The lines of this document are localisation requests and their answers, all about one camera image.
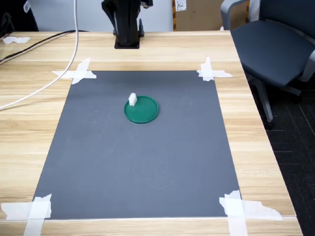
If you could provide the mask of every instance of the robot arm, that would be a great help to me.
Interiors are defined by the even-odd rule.
[[[144,36],[142,21],[139,30],[137,18],[140,6],[153,6],[153,0],[104,0],[102,9],[114,26],[115,48],[139,48],[140,37]]]

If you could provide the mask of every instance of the wooden table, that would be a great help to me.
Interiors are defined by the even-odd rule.
[[[52,34],[14,33],[31,39],[26,44],[1,42],[0,58]],[[302,235],[230,33],[146,33],[139,50],[115,50],[114,41],[111,33],[81,32],[70,70],[88,57],[89,70],[198,70],[210,57],[214,70],[233,75],[215,82],[243,200],[260,201],[283,216],[283,221],[247,219],[248,235]],[[1,64],[0,105],[55,79],[51,71],[64,70],[74,42],[75,34],[62,36]],[[0,203],[32,201],[70,83],[70,79],[60,79],[38,95],[0,111]],[[26,222],[5,221],[5,217],[0,211],[0,236],[23,235]],[[47,220],[42,235],[228,236],[229,227],[227,218]]]

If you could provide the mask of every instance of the white cube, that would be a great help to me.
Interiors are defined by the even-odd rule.
[[[136,105],[136,102],[137,102],[137,96],[134,92],[132,92],[129,96],[129,105],[134,106]]]

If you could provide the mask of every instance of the chair leg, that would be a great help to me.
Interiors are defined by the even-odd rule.
[[[281,90],[283,91],[286,91],[286,92],[289,92],[289,93],[292,93],[296,96],[300,96],[301,95],[301,91],[296,89],[296,88],[293,88],[293,87],[290,87],[290,86],[284,86],[282,88],[280,88]]]
[[[265,85],[258,79],[252,79],[251,84],[253,84],[257,88],[259,99],[261,101],[262,107],[266,114],[268,123],[272,123],[273,116],[272,116]]]

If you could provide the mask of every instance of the floor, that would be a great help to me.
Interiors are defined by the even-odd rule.
[[[303,100],[267,88],[275,126],[267,130],[304,236],[315,236],[315,77],[295,82]],[[257,91],[252,88],[263,121]]]

